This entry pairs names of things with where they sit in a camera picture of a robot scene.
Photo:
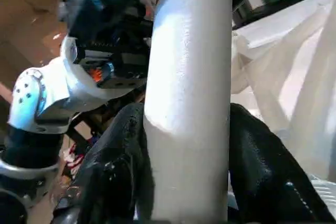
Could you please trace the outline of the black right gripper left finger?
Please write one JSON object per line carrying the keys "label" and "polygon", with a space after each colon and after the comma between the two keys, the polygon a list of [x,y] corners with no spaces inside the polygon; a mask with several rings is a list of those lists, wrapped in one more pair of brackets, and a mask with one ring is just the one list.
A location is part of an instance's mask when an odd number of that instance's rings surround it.
{"label": "black right gripper left finger", "polygon": [[53,223],[131,223],[145,166],[143,103],[121,109],[59,198]]}

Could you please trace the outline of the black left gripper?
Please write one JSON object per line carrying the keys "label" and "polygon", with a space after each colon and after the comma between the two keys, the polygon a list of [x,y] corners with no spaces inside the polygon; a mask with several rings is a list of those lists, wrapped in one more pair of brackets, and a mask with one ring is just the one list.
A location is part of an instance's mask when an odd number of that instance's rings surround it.
{"label": "black left gripper", "polygon": [[70,61],[79,65],[98,88],[142,85],[149,67],[153,21],[146,17],[149,0],[64,0],[68,31],[101,31],[95,40],[74,39]]}

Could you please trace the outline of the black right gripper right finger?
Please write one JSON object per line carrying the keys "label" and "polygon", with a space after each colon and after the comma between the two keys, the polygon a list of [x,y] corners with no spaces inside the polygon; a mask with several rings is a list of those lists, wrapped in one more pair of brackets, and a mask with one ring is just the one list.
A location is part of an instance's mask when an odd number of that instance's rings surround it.
{"label": "black right gripper right finger", "polygon": [[230,105],[229,173],[242,222],[335,223],[281,139],[240,104]]}

